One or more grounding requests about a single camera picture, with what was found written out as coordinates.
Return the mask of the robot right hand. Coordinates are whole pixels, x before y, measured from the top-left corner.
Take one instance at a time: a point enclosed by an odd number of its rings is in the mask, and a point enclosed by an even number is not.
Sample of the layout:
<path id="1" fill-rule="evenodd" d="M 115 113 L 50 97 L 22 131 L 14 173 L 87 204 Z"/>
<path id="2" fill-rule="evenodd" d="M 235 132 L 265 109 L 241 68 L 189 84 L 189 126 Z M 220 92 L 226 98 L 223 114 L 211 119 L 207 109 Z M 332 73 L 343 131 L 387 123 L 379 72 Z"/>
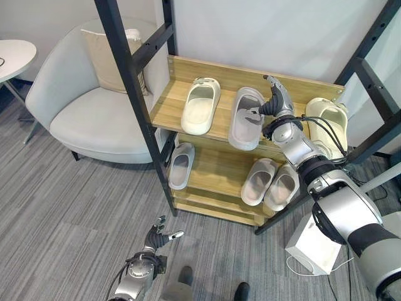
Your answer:
<path id="1" fill-rule="evenodd" d="M 293 115 L 293 102 L 285 86 L 271 75 L 263 75 L 263 78 L 271 86 L 271 98 L 259 107 L 250 108 L 248 112 L 273 117 Z"/>

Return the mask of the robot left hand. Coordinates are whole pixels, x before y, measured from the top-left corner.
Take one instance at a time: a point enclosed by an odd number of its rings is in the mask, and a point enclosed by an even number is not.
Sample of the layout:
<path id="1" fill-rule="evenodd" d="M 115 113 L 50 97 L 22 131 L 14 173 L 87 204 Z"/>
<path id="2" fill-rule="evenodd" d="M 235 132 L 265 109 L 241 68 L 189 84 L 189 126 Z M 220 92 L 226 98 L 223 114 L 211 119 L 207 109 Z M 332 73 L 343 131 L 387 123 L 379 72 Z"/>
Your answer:
<path id="1" fill-rule="evenodd" d="M 144 249 L 152 250 L 154 253 L 168 242 L 184 236 L 184 231 L 178 230 L 171 234 L 162 234 L 161 230 L 164 228 L 164 223 L 166 220 L 165 215 L 161 215 L 156 219 L 156 222 L 152 225 L 151 229 L 148 231 L 145 242 Z"/>

